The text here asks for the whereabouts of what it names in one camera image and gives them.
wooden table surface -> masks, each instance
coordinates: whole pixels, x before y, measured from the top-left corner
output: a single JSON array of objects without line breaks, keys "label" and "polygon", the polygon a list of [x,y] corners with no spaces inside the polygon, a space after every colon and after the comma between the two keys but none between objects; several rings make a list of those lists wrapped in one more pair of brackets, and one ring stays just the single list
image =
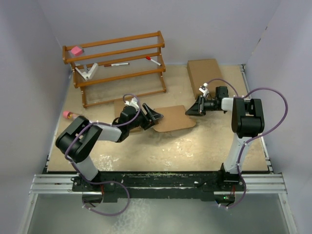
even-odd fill
[{"label": "wooden table surface", "polygon": [[[141,103],[151,108],[184,105],[191,107],[194,96],[186,66],[168,65],[164,73],[167,93],[141,97]],[[240,95],[247,93],[239,66],[220,66],[223,78],[230,82]],[[132,78],[108,82],[105,90],[109,95],[121,96],[142,91],[160,89],[156,76]],[[230,97],[234,92],[229,88]],[[114,104],[103,104],[84,109],[80,89],[71,83],[63,110],[86,116],[92,121],[111,123],[114,119]],[[231,112],[207,112],[204,117],[195,117],[196,126],[190,129],[158,133],[154,129],[131,134],[122,143],[98,141],[91,158],[100,171],[217,171],[229,153],[233,132]],[[71,122],[61,117],[57,136]],[[73,171],[72,166],[55,146],[52,148],[48,171]],[[252,143],[245,162],[244,171],[267,171],[260,140]]]}]

pink eraser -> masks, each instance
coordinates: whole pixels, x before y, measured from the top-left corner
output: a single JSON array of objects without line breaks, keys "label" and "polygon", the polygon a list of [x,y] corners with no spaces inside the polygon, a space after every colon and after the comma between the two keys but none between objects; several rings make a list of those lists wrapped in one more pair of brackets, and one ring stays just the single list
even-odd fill
[{"label": "pink eraser", "polygon": [[79,46],[75,46],[73,49],[71,49],[70,52],[72,52],[73,55],[78,56],[83,53],[83,49],[80,48]]},{"label": "pink eraser", "polygon": [[68,119],[69,113],[70,113],[70,111],[64,111],[64,112],[63,112],[63,117],[64,117],[65,119]]}]

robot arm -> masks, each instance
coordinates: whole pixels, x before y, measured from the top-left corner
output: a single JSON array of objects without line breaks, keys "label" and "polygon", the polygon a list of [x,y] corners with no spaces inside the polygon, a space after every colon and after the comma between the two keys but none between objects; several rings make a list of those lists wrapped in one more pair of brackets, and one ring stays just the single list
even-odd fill
[{"label": "robot arm", "polygon": [[[126,102],[126,105],[127,106],[125,106],[123,111],[120,113],[120,116],[113,121],[113,125],[126,123],[133,119],[133,117],[137,114],[139,107],[135,98],[133,98],[130,102]],[[143,110],[140,110],[136,119],[131,123],[119,127],[113,127],[110,125],[92,125],[73,145],[68,156],[73,160],[75,166],[87,180],[99,182],[99,171],[89,156],[97,140],[122,142],[129,136],[131,129],[140,126],[144,130],[147,130],[154,126],[159,119],[163,118],[162,114],[153,111],[145,103],[142,106],[145,109],[146,114]],[[89,124],[90,121],[85,117],[77,117],[57,138],[55,145],[64,154],[69,145],[76,138],[76,135]]]},{"label": "robot arm", "polygon": [[186,115],[204,116],[206,111],[232,111],[232,131],[234,138],[231,149],[223,168],[226,173],[237,174],[241,171],[242,163],[248,152],[250,144],[245,145],[238,164],[239,152],[245,142],[257,136],[264,130],[264,117],[260,99],[242,99],[240,97],[230,98],[226,86],[216,87],[215,97],[207,99],[207,84],[199,89],[203,95],[197,98],[195,104],[186,111]]}]

flat cardboard sheet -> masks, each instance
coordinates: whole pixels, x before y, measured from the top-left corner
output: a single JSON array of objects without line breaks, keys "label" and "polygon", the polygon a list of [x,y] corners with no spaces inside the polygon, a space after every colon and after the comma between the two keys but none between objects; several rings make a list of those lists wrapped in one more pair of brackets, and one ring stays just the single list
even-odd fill
[{"label": "flat cardboard sheet", "polygon": [[[202,95],[202,92],[199,91],[201,85],[215,78],[223,78],[219,65],[215,59],[188,61],[187,71],[195,99],[197,99],[198,95]],[[208,85],[209,93],[213,97],[215,96],[215,88],[218,86],[225,86],[225,83],[216,80]]]},{"label": "flat cardboard sheet", "polygon": [[156,112],[164,115],[157,125],[153,128],[155,131],[164,133],[179,129],[192,128],[196,125],[196,120],[185,115],[183,105],[161,107],[154,109]]},{"label": "flat cardboard sheet", "polygon": [[[246,95],[239,66],[220,66],[223,78],[230,82],[240,95]],[[190,108],[195,100],[186,65],[166,66],[164,80],[167,92],[140,97],[141,103],[150,108],[184,105]],[[121,94],[132,92],[142,81],[134,78],[129,85],[118,80],[114,86]],[[63,110],[86,116],[93,121],[111,123],[115,118],[114,104],[104,104],[84,109],[80,89],[71,83]],[[193,128],[159,133],[153,129],[132,133],[121,143],[98,141],[90,153],[94,165],[101,171],[217,171],[227,158],[232,140],[231,112],[207,112],[195,117]],[[59,121],[56,136],[71,122],[63,117]],[[64,154],[53,145],[48,171],[73,171]],[[255,140],[243,163],[244,171],[267,171],[260,140]]]}]

wooden shelf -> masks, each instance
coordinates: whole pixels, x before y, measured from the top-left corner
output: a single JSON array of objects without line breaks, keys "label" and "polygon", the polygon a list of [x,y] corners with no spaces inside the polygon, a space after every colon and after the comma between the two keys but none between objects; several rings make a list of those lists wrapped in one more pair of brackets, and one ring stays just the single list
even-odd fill
[{"label": "wooden shelf", "polygon": [[[64,63],[69,63],[72,67],[74,86],[81,89],[82,103],[85,108],[120,100],[120,98],[107,99],[109,92],[118,89],[118,86],[111,85],[110,82],[119,82],[119,85],[126,85],[129,79],[136,78],[136,80],[140,80],[140,86],[144,86],[150,84],[149,75],[156,74],[160,80],[161,88],[154,90],[147,88],[148,92],[138,91],[134,93],[143,96],[166,92],[167,88],[162,76],[162,73],[166,71],[166,67],[161,54],[161,48],[165,47],[165,41],[160,31],[85,43],[80,46],[84,49],[84,53],[76,57],[70,53],[75,45],[63,46],[62,57]],[[161,66],[147,60],[147,56],[158,61]],[[95,59],[102,57],[109,60],[95,61]],[[76,68],[83,71],[83,65],[78,65],[76,62],[81,62],[87,67],[92,67],[93,63],[97,62],[99,68],[91,80],[85,81],[76,71]],[[129,62],[129,65],[104,67],[108,64],[121,62]]]}]

